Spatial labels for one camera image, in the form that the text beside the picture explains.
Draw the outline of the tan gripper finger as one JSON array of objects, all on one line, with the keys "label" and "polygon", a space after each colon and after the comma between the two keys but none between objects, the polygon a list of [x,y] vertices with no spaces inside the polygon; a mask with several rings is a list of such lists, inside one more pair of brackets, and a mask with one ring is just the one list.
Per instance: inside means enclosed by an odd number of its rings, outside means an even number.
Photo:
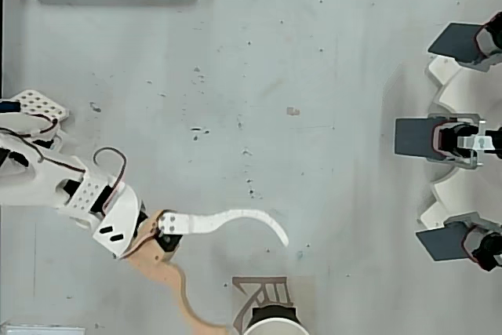
[{"label": "tan gripper finger", "polygon": [[155,272],[160,283],[167,285],[173,292],[184,320],[187,322],[191,334],[196,335],[228,335],[229,329],[202,319],[193,310],[188,298],[184,272],[175,264],[159,262],[155,265]]}]

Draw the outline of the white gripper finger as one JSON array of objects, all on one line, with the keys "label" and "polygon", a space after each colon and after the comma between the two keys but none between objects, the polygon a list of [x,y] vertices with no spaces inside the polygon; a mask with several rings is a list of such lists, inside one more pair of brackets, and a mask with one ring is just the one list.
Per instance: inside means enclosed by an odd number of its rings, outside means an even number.
[{"label": "white gripper finger", "polygon": [[256,220],[268,226],[284,246],[289,237],[284,228],[269,214],[258,209],[229,209],[210,215],[195,215],[165,211],[158,219],[158,229],[164,235],[204,235],[213,233],[234,220]]}]

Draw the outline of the tan gripper body with servo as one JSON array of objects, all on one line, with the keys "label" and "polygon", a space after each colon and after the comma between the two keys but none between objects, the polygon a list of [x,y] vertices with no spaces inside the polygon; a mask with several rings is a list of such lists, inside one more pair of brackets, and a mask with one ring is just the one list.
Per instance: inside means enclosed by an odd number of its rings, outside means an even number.
[{"label": "tan gripper body with servo", "polygon": [[135,239],[122,255],[148,279],[183,279],[184,273],[171,260],[182,235],[169,230],[169,221],[176,212],[159,210],[146,218],[138,227]]}]

